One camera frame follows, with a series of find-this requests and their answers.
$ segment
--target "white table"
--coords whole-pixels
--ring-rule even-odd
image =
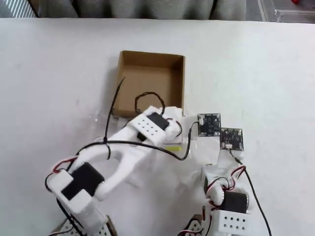
[[[0,32],[3,235],[45,235],[61,222],[44,177],[102,134],[98,111],[121,50],[185,55],[185,111],[220,112],[223,126],[244,129],[244,162],[273,235],[313,231],[315,25],[0,19]],[[266,236],[255,213],[255,235]]]

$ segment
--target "black cable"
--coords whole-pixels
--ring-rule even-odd
[[[211,222],[212,222],[212,217],[210,216],[209,227],[208,227],[208,230],[207,230],[207,232],[206,232],[205,236],[207,236],[207,235],[208,235],[208,233],[209,233],[209,231],[210,231],[210,228],[211,228]]]
[[[161,148],[161,147],[156,147],[156,146],[153,146],[153,145],[150,145],[150,144],[144,144],[144,143],[139,143],[139,142],[134,142],[134,141],[109,140],[109,141],[107,141],[107,143],[108,144],[131,144],[131,145],[137,145],[137,146],[142,146],[142,147],[146,147],[146,148],[152,148],[152,149],[155,149],[155,150],[159,150],[159,151],[165,152],[166,154],[169,154],[169,155],[175,157],[177,160],[184,161],[188,157],[189,150],[190,150],[190,141],[191,141],[192,127],[193,127],[194,124],[197,124],[197,123],[199,123],[199,122],[195,121],[194,123],[192,123],[192,125],[191,125],[191,127],[189,129],[189,132],[188,132],[188,143],[187,143],[185,155],[183,157],[179,157],[178,155],[172,153],[171,151],[166,150],[166,149]]]
[[[232,151],[231,151],[230,149],[229,149],[228,151],[230,152],[230,154],[232,155],[232,157],[235,159],[235,161],[236,161],[237,163],[239,163],[239,164],[241,164],[241,165],[243,164],[236,156],[234,156],[234,155],[232,154]],[[246,177],[247,177],[247,179],[248,179],[248,182],[250,183],[250,186],[251,186],[251,189],[252,189],[252,193],[253,193],[253,195],[254,195],[254,197],[255,197],[255,200],[256,200],[256,202],[257,202],[257,205],[258,205],[258,208],[259,208],[259,210],[260,210],[260,212],[261,212],[261,215],[262,215],[262,217],[264,218],[264,221],[265,221],[265,224],[266,224],[266,226],[267,226],[267,230],[268,230],[269,236],[272,236],[272,234],[271,234],[271,229],[270,229],[270,226],[269,226],[267,217],[266,217],[264,211],[263,211],[262,208],[261,208],[261,205],[260,205],[260,203],[259,203],[258,197],[257,197],[256,192],[255,192],[255,189],[254,189],[254,186],[253,186],[253,184],[252,184],[252,180],[251,180],[250,175],[248,174],[248,172],[247,172],[246,169],[245,169],[245,174],[246,174]]]
[[[78,226],[74,223],[72,220],[71,216],[68,214],[68,212],[64,209],[63,205],[61,202],[57,199],[58,206],[60,209],[63,211],[64,215],[67,217],[68,221],[71,223],[71,225],[74,227],[76,232],[79,234],[79,236],[84,236],[83,233],[79,230]]]
[[[49,176],[53,175],[54,173],[50,173],[46,178],[45,178],[45,188],[47,189],[48,192],[52,192],[51,189],[48,187],[48,184],[47,184],[47,180],[49,178]]]
[[[141,97],[145,97],[145,96],[148,96],[148,95],[155,95],[160,103],[162,104],[162,112],[161,112],[161,116],[164,115],[164,112],[165,112],[165,103],[163,101],[163,99],[156,93],[156,92],[144,92],[142,94],[140,94],[139,96],[136,96],[135,100],[134,100],[134,110],[136,111],[137,114],[140,114],[142,113],[142,111],[140,111],[140,109],[138,109],[138,100],[141,98]]]
[[[107,142],[109,119],[110,119],[110,117],[112,115],[112,112],[114,110],[114,105],[115,105],[115,102],[116,102],[116,99],[117,99],[117,96],[118,96],[118,92],[119,92],[120,87],[122,86],[123,81],[125,80],[125,78],[126,77],[123,77],[122,80],[120,81],[120,83],[118,84],[118,86],[116,88],[116,92],[115,92],[114,98],[113,98],[113,101],[112,101],[112,105],[110,106],[110,110],[109,110],[109,113],[108,113],[108,116],[107,116],[107,121],[106,121],[106,127],[105,127],[105,135],[104,135],[104,142],[105,143]]]
[[[176,137],[178,137],[178,136],[180,136],[182,134],[183,127],[177,120],[175,122],[177,123],[177,125],[179,126],[179,129],[180,129],[179,133],[176,135]]]

